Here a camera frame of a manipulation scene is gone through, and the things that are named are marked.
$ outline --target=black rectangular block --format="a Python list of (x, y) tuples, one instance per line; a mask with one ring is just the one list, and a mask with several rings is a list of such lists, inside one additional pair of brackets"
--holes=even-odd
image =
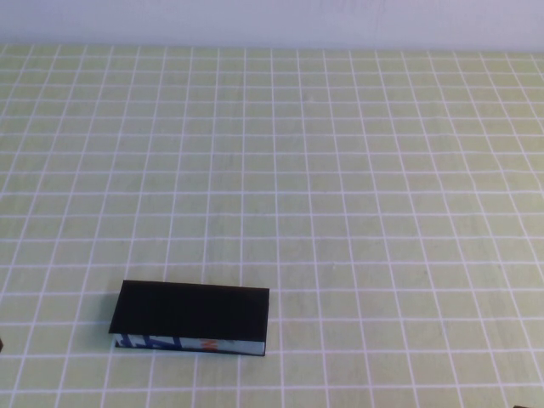
[(125, 280), (116, 346), (264, 355), (269, 289)]

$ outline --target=black lid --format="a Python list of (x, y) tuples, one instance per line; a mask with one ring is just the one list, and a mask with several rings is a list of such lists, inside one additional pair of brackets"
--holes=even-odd
[(110, 333), (266, 341), (269, 289), (125, 280)]

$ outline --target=white wall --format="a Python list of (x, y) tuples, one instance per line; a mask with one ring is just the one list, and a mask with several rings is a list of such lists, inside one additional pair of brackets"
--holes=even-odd
[(544, 51), (544, 1), (3, 0), (0, 42)]

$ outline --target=green grid mat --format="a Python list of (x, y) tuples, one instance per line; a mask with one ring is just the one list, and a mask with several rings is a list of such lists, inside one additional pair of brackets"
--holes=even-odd
[[(544, 55), (0, 46), (0, 407), (544, 406)], [(271, 288), (132, 352), (122, 279)]]

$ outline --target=grid square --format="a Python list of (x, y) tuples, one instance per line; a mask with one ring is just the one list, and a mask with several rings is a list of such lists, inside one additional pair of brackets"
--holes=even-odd
[(405, 354), (370, 354), (368, 365), (373, 384), (403, 385), (411, 383), (408, 359)]
[(283, 366), (287, 386), (325, 383), (323, 357), (320, 354), (287, 354)]

